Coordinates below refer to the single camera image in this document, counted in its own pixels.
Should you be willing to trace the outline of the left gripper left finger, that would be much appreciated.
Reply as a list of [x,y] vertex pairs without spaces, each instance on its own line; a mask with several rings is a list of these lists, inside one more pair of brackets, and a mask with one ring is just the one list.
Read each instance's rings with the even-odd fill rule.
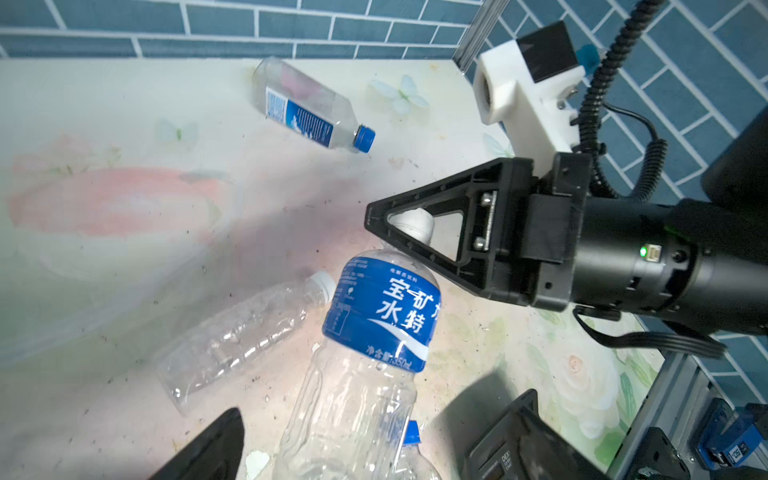
[[241,412],[223,412],[152,476],[160,479],[235,479],[244,450]]

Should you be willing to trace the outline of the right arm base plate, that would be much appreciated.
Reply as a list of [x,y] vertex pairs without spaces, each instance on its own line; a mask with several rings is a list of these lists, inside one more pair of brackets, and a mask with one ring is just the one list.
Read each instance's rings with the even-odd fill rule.
[[626,479],[689,480],[690,471],[666,434],[650,427],[630,463]]

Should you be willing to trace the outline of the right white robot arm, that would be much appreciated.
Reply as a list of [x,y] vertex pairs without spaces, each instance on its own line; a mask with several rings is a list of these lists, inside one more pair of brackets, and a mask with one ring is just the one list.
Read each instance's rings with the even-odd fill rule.
[[485,299],[765,333],[766,115],[709,167],[703,201],[593,196],[599,152],[558,153],[540,177],[528,158],[498,158],[369,204],[365,227]]

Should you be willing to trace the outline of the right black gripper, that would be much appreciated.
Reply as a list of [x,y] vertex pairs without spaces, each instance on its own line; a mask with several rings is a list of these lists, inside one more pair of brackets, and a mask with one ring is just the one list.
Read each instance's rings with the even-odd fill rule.
[[[531,195],[533,161],[497,158],[370,203],[364,226],[480,298],[658,313],[683,293],[699,249],[668,226],[670,206],[590,196],[591,169],[589,156],[560,153]],[[420,209],[434,220],[428,242],[395,225]]]

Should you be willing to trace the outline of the clear bottle blue cap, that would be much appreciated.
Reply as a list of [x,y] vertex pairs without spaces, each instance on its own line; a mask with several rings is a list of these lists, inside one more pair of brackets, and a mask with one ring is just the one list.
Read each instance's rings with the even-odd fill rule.
[[375,132],[361,124],[345,96],[270,57],[252,76],[253,102],[266,118],[327,148],[368,153]]

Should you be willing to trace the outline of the blue-label water bottle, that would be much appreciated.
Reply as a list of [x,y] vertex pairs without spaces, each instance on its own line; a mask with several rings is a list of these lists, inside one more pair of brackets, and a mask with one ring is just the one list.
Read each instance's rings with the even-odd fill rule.
[[393,478],[441,307],[432,272],[389,242],[344,265],[274,478]]

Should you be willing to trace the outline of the clear bottle white cap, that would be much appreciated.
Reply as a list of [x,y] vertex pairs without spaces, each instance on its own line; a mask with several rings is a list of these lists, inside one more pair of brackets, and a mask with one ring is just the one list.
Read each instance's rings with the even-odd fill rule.
[[224,378],[251,365],[328,304],[336,282],[325,271],[269,287],[202,321],[161,350],[160,385],[182,415]]

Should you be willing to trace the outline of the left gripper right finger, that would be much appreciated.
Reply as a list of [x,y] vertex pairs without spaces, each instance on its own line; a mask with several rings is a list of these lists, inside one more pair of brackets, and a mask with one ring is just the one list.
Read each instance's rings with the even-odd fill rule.
[[517,479],[605,479],[606,475],[533,413],[518,413]]

